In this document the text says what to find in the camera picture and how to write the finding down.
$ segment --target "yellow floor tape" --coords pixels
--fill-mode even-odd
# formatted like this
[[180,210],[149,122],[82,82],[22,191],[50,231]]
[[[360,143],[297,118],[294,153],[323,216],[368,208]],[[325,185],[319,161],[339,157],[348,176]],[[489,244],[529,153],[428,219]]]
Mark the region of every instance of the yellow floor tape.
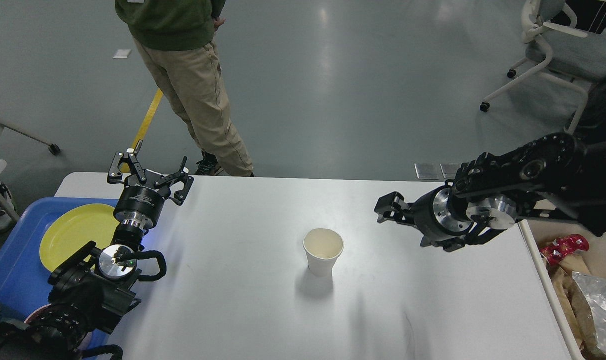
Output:
[[[157,89],[156,95],[154,95],[154,100],[149,105],[149,109],[147,109],[147,114],[145,114],[145,119],[143,119],[143,123],[138,128],[138,132],[136,133],[136,137],[134,137],[134,141],[132,142],[132,149],[136,148],[139,141],[145,139],[145,135],[148,133],[148,129],[150,129],[150,125],[152,124],[152,119],[154,119],[154,115],[157,114],[157,109],[159,109],[159,103],[163,99],[163,92],[161,89]],[[130,167],[127,164],[123,164],[120,167],[120,170],[123,173],[129,173]]]

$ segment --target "gray floor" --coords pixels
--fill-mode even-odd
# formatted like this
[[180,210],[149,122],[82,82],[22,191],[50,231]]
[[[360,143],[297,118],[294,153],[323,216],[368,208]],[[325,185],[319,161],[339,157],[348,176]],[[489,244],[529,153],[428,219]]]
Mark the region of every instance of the gray floor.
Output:
[[[532,79],[479,111],[524,55],[521,0],[228,1],[216,41],[233,121],[262,177],[412,181],[413,163],[500,154],[562,128],[577,96]],[[104,1],[0,1],[1,179],[20,210],[128,148],[156,87]],[[169,173],[199,152],[163,100],[139,156]]]

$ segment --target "khaki pants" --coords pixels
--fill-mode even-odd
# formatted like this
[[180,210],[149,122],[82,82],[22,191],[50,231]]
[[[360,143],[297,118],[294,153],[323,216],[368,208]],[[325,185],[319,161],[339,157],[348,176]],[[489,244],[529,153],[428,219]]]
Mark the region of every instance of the khaki pants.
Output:
[[196,145],[216,155],[232,176],[250,176],[252,159],[230,120],[230,100],[221,78],[219,53],[214,42],[196,50],[161,51],[134,39],[145,66],[172,110],[187,125]]

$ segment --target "aluminum foil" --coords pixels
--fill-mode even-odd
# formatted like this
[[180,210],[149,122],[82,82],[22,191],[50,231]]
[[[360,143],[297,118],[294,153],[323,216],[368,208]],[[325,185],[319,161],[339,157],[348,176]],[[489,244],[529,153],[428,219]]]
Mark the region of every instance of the aluminum foil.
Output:
[[606,280],[572,272],[572,308],[585,337],[586,350],[606,359]]

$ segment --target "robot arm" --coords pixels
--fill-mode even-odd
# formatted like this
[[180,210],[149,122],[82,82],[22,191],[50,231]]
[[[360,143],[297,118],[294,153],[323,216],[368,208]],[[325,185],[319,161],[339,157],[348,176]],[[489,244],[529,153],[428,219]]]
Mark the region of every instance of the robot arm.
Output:
[[[536,209],[547,199],[556,209]],[[378,199],[379,223],[417,228],[421,246],[451,252],[488,243],[522,220],[579,224],[606,232],[606,141],[586,145],[551,134],[504,155],[482,153],[463,164],[453,182],[414,203],[399,193]]]
[[[144,170],[137,160],[136,149],[118,152],[108,173],[108,183],[123,184],[114,209],[119,224],[107,248],[88,242],[63,262],[47,282],[53,289],[50,305],[29,324],[21,321],[1,322],[0,360],[80,360],[111,354],[120,360],[123,350],[107,345],[80,351],[88,333],[101,330],[111,334],[125,314],[141,300],[131,290],[137,281],[157,281],[167,272],[166,260],[159,251],[144,251],[143,237],[159,221],[166,200],[182,205],[193,184],[183,158],[179,171],[161,175]],[[132,174],[123,181],[120,170],[128,164]],[[182,183],[183,189],[171,196],[170,187]],[[142,275],[139,260],[155,259],[159,273]]]

